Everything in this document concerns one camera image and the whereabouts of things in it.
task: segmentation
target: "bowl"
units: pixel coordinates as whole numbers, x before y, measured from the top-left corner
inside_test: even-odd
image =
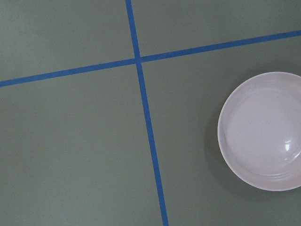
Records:
[[[226,100],[217,134],[243,181],[268,191],[301,186],[301,77],[269,72],[243,82]]]

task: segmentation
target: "blue tape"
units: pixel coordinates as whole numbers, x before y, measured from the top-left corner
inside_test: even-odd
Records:
[[[125,65],[133,65],[135,63],[136,63],[135,59],[127,59],[127,60],[119,60],[119,61],[99,64],[99,65],[78,67],[78,68],[73,68],[73,69],[68,69],[68,70],[63,70],[63,71],[58,71],[58,72],[38,74],[38,75],[22,77],[22,78],[18,78],[18,79],[0,81],[0,87],[11,86],[11,85],[16,85],[16,84],[21,84],[21,83],[26,83],[26,82],[31,82],[31,81],[52,79],[52,78],[57,78],[57,77],[62,77],[62,76],[67,76],[67,75],[72,75],[72,74],[92,72],[92,71],[113,68],[113,67],[120,67],[120,66],[125,66]]]
[[[229,41],[229,42],[224,42],[224,43],[219,43],[219,44],[214,44],[209,46],[183,49],[183,50],[178,50],[178,51],[173,51],[168,53],[154,54],[150,56],[143,56],[141,57],[141,62],[155,61],[155,60],[161,60],[161,59],[172,58],[172,57],[180,57],[184,55],[208,52],[208,51],[213,51],[213,50],[218,50],[223,48],[250,45],[250,44],[255,44],[255,43],[260,43],[265,41],[292,38],[297,36],[301,36],[301,30],[279,33],[279,34],[272,34],[272,35],[261,36],[261,37],[250,38],[250,39],[242,39],[237,41]]]
[[[147,99],[143,69],[142,69],[142,65],[141,65],[140,51],[139,51],[138,38],[137,38],[137,33],[136,33],[135,20],[134,20],[134,14],[133,14],[131,0],[126,0],[126,6],[127,6],[127,16],[128,16],[128,21],[129,21],[129,26],[130,26],[130,31],[131,31],[134,55],[135,55],[135,59],[136,59],[136,67],[137,67],[137,74],[138,74],[138,80],[139,80],[139,86],[140,86],[140,93],[141,93],[147,135],[148,135],[149,144],[150,144],[150,154],[151,154],[151,159],[152,159],[152,165],[154,168],[162,223],[163,223],[163,226],[168,226],[168,218],[167,218],[167,211],[166,211],[166,205],[165,205],[165,199],[164,199],[164,193],[163,193],[163,186],[162,186],[162,181],[161,181],[161,174],[160,174],[159,162],[158,162],[158,157],[157,157],[155,138],[154,138],[153,129],[152,129],[151,114],[150,114],[150,108],[149,108],[149,103],[148,103],[148,99]]]

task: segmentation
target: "gray floor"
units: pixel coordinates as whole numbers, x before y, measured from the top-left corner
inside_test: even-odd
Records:
[[[133,0],[142,56],[301,29],[300,1]],[[124,1],[1,1],[0,81],[134,57]],[[301,37],[143,63],[171,226],[296,226],[220,154],[222,104],[257,74],[301,75]],[[0,225],[162,225],[135,65],[0,88]]]

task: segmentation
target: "round dish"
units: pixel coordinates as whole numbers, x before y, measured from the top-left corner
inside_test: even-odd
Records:
[[[270,72],[243,82],[225,102],[217,134],[243,181],[269,191],[301,186],[301,77]]]

